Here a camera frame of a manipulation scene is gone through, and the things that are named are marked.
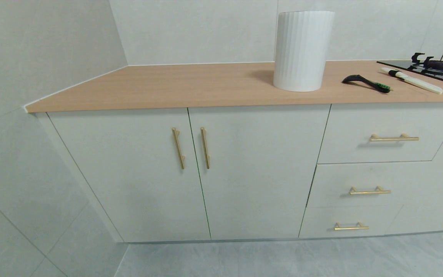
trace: gold handle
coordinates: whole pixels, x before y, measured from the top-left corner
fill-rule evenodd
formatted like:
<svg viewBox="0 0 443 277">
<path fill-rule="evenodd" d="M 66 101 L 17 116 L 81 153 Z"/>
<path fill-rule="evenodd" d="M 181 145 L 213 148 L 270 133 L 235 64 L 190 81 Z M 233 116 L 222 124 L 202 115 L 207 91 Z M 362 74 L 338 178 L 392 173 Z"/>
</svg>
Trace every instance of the gold handle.
<svg viewBox="0 0 443 277">
<path fill-rule="evenodd" d="M 201 128 L 201 137 L 203 139 L 204 159 L 206 160 L 206 169 L 210 169 L 210 156 L 208 155 L 208 146 L 206 145 L 206 130 Z"/>
<path fill-rule="evenodd" d="M 390 190 L 385 190 L 381 186 L 377 186 L 375 190 L 365 190 L 365 191 L 357 191 L 355 187 L 351 187 L 350 195 L 355 194 L 386 194 L 391 193 Z"/>
<path fill-rule="evenodd" d="M 372 134 L 369 138 L 370 142 L 413 142 L 420 140 L 419 137 L 410 137 L 405 133 L 402 133 L 399 137 L 379 137 L 376 134 Z"/>
<path fill-rule="evenodd" d="M 185 169 L 186 166 L 184 165 L 184 159 L 186 157 L 182 155 L 181 144 L 179 143 L 179 134 L 181 133 L 181 131 L 177 130 L 176 128 L 172 128 L 172 133 L 174 134 L 174 140 L 175 140 L 175 145 L 177 147 L 177 153 L 179 154 L 179 160 L 181 161 L 181 168 Z"/>
<path fill-rule="evenodd" d="M 337 222 L 336 222 L 336 225 L 334 225 L 335 231 L 339 231 L 339 230 L 368 230 L 368 229 L 370 229 L 370 227 L 363 226 L 361 222 L 358 222 L 356 224 L 356 226 L 353 226 L 353 227 L 341 227 L 341 225 Z"/>
</svg>

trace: white brush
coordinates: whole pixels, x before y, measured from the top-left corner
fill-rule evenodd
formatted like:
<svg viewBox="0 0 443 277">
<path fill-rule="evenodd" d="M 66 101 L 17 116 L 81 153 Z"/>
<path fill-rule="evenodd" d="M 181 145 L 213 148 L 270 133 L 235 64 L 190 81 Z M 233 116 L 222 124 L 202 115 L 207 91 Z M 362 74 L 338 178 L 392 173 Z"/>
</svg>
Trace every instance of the white brush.
<svg viewBox="0 0 443 277">
<path fill-rule="evenodd" d="M 432 85 L 432 84 L 422 81 L 420 79 L 410 77 L 410 76 L 402 73 L 399 70 L 394 70 L 391 68 L 381 68 L 380 70 L 391 75 L 392 77 L 398 77 L 399 79 L 405 81 L 408 84 L 412 84 L 413 86 L 417 86 L 419 88 L 422 88 L 424 90 L 428 90 L 428 91 L 431 91 L 431 92 L 437 93 L 437 94 L 443 93 L 442 88 L 439 88 L 438 86 Z"/>
</svg>

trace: silicone brush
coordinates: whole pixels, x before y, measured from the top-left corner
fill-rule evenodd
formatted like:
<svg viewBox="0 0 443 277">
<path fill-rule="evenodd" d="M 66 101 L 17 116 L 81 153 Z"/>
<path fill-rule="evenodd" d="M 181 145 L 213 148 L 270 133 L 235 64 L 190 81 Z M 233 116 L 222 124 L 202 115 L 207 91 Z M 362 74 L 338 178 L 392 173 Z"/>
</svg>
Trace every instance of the silicone brush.
<svg viewBox="0 0 443 277">
<path fill-rule="evenodd" d="M 353 81 L 364 82 L 365 84 L 373 87 L 375 90 L 377 90 L 381 93 L 388 93 L 388 92 L 392 91 L 390 86 L 387 86 L 385 84 L 381 84 L 378 82 L 372 82 L 370 80 L 365 79 L 364 77 L 362 77 L 360 75 L 350 75 L 350 76 L 346 77 L 345 79 L 343 79 L 342 83 L 346 84 L 346 83 L 353 82 Z"/>
<path fill-rule="evenodd" d="M 412 84 L 413 86 L 417 86 L 419 88 L 422 88 L 424 90 L 427 90 L 427 91 L 430 91 L 430 92 L 433 92 L 433 93 L 437 93 L 437 94 L 442 94 L 443 93 L 443 89 L 442 88 L 440 88 L 438 86 L 435 86 L 435 85 L 432 85 L 430 83 L 427 83 L 427 82 L 425 82 L 423 80 L 410 77 L 410 76 L 402 73 L 399 70 L 394 70 L 394 69 L 390 69 L 390 68 L 381 68 L 380 70 L 382 70 L 382 72 L 384 72 L 384 73 L 389 74 L 392 77 L 399 78 L 399 79 L 405 81 L 408 84 Z"/>
</svg>

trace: wooden countertop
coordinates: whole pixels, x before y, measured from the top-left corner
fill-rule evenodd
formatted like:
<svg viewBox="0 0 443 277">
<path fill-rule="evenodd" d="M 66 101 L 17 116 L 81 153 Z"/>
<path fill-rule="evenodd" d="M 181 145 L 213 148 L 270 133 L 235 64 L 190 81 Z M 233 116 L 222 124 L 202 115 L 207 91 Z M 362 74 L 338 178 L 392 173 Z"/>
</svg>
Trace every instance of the wooden countertop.
<svg viewBox="0 0 443 277">
<path fill-rule="evenodd" d="M 28 112 L 296 105 L 372 102 L 443 102 L 437 95 L 380 72 L 375 61 L 327 62 L 322 87 L 289 92 L 273 86 L 273 63 L 146 65 L 126 67 L 79 84 L 26 106 Z M 387 84 L 381 94 L 367 85 L 342 84 L 348 75 Z M 443 88 L 443 81 L 406 72 Z"/>
</svg>

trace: kitchen cabinet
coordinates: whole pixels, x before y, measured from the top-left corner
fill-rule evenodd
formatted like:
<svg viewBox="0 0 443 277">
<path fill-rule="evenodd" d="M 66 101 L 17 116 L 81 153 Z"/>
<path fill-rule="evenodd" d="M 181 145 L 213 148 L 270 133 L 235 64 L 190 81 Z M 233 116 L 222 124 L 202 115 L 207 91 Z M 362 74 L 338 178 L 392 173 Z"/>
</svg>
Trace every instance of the kitchen cabinet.
<svg viewBox="0 0 443 277">
<path fill-rule="evenodd" d="M 189 109 L 212 239 L 298 237 L 328 111 Z"/>
<path fill-rule="evenodd" d="M 48 114 L 124 241 L 210 239 L 186 108 Z"/>
<path fill-rule="evenodd" d="M 48 115 L 126 242 L 443 230 L 443 103 Z"/>
</svg>

